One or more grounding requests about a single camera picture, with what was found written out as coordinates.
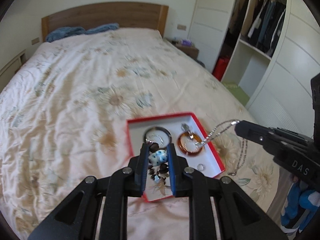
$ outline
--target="small ring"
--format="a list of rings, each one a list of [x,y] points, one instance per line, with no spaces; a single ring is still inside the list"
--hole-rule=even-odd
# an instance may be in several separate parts
[[[143,141],[144,141],[144,142],[148,141],[148,139],[147,139],[147,134],[148,134],[149,132],[151,132],[151,131],[156,131],[156,130],[162,131],[162,132],[164,132],[164,133],[167,135],[167,137],[169,138],[169,143],[168,143],[168,145],[172,142],[172,136],[171,136],[171,134],[169,133],[169,131],[168,131],[167,129],[163,128],[163,127],[160,127],[160,126],[151,127],[150,129],[146,130],[146,132],[145,132],[144,135],[143,135]],[[166,147],[163,147],[163,148],[159,148],[159,150],[165,150],[165,149],[167,148],[167,146],[166,146]]]
[[[193,138],[196,140],[196,142],[202,142],[202,139],[200,138],[199,135],[197,135],[195,133],[191,133],[191,134],[193,135]],[[181,138],[182,137],[189,137],[189,136],[190,136],[189,132],[182,133],[178,138],[177,145],[179,146],[179,148],[180,148],[180,150],[182,151],[183,154],[185,154],[187,156],[196,156],[201,152],[203,147],[200,147],[200,149],[198,151],[196,151],[196,152],[189,152],[181,143]]]
[[[205,166],[202,163],[197,165],[197,170],[198,171],[204,171],[204,169],[205,169]]]

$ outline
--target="wooden cabinet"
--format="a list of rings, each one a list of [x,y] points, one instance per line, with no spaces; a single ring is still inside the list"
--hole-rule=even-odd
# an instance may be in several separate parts
[[[14,57],[7,65],[0,70],[0,92],[9,83],[10,79],[18,72],[25,63],[25,50]]]
[[[185,54],[187,54],[189,57],[191,57],[194,60],[196,60],[198,58],[199,49],[197,49],[196,47],[188,47],[188,46],[183,46],[181,44],[176,44],[175,47],[180,49],[182,52],[184,52]]]

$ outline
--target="hanging clothes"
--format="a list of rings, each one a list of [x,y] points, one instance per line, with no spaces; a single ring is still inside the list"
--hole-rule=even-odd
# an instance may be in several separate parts
[[[256,19],[258,14],[262,11],[262,6],[265,0],[256,0],[256,5],[254,7],[253,18]]]
[[[259,38],[260,31],[261,31],[261,28],[262,28],[262,23],[263,23],[263,20],[264,20],[264,17],[265,17],[265,14],[267,12],[267,8],[268,8],[269,4],[270,4],[270,0],[267,0],[267,3],[264,6],[264,8],[263,8],[263,10],[262,10],[262,12],[260,14],[260,17],[257,19],[256,25],[254,26],[254,30],[253,30],[252,36],[249,39],[249,43],[252,46],[256,46],[257,43],[258,43],[258,38]]]
[[[241,28],[242,28],[242,25],[243,25],[243,21],[244,21],[244,17],[245,17],[245,14],[247,12],[247,8],[248,8],[248,3],[249,3],[249,0],[245,0],[244,1],[244,4],[238,14],[238,17],[237,17],[237,20],[236,20],[236,23],[234,24],[234,28],[233,28],[233,35],[236,35],[236,36],[239,36],[239,33],[241,32]]]
[[[273,15],[274,9],[276,6],[276,1],[271,0],[270,3],[268,4],[268,8],[265,14],[265,17],[263,19],[262,27],[259,33],[259,38],[258,38],[258,43],[262,43],[264,39],[264,35],[266,34],[268,24],[270,22],[270,19]]]
[[[267,52],[271,48],[271,44],[274,40],[276,29],[279,26],[279,23],[282,19],[282,16],[284,15],[285,11],[285,5],[281,3],[276,4],[276,9],[275,9],[275,16],[273,18],[273,21],[271,22],[270,29],[265,35],[264,41],[263,41],[263,52]]]
[[[276,46],[278,44],[279,38],[280,38],[280,34],[282,31],[282,27],[283,27],[283,23],[284,23],[284,15],[285,15],[285,11],[286,9],[284,9],[284,11],[281,14],[281,17],[278,21],[277,27],[272,35],[271,38],[271,48],[269,49],[269,51],[266,53],[268,56],[272,57],[273,53],[275,52]]]
[[[261,16],[261,14],[262,14],[262,11],[263,11],[263,9],[265,8],[268,0],[261,0],[261,2],[262,2],[262,6],[261,6],[261,8],[260,8],[259,13],[257,14],[256,17],[253,17],[253,19],[255,19],[255,20],[254,20],[254,22],[253,22],[253,24],[252,24],[252,26],[251,26],[251,28],[250,28],[250,30],[249,30],[249,33],[248,33],[248,38],[249,38],[249,39],[252,37],[252,34],[253,34],[254,30],[255,30],[256,28],[259,28],[259,27],[257,26],[257,24],[258,24],[258,22],[259,22],[259,19],[260,19],[260,16]]]
[[[234,33],[235,31],[235,24],[236,22],[238,21],[238,17],[239,17],[239,14],[241,13],[243,7],[245,7],[245,12],[246,12],[246,9],[247,9],[247,5],[248,5],[248,2],[247,2],[247,5],[245,6],[245,3],[246,3],[247,0],[236,0],[236,3],[235,3],[235,6],[233,8],[233,12],[232,12],[232,16],[231,16],[231,19],[230,19],[230,24],[229,24],[229,32],[230,33]]]

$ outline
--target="screw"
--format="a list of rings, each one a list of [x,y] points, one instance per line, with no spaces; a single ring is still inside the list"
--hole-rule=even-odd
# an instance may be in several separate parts
[[[94,176],[88,176],[84,179],[84,181],[88,184],[91,184],[94,182]]]
[[[223,182],[223,184],[229,184],[231,182],[231,179],[227,176],[224,176],[221,178],[221,181]]]
[[[122,172],[123,172],[124,174],[130,174],[130,173],[132,172],[132,169],[131,169],[130,167],[124,167],[124,168],[122,169]]]
[[[184,172],[185,172],[185,173],[188,173],[188,174],[191,174],[191,173],[193,173],[194,171],[195,171],[195,169],[192,168],[192,167],[185,167],[185,168],[184,168]]]

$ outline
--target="blue blanket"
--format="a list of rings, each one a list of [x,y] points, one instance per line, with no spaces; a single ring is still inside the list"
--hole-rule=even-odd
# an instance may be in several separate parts
[[[92,28],[87,31],[82,27],[61,27],[50,32],[45,38],[45,41],[53,42],[53,41],[57,41],[70,36],[81,35],[81,34],[95,34],[95,33],[106,32],[108,30],[116,30],[118,28],[119,28],[118,23],[100,25],[96,28]]]

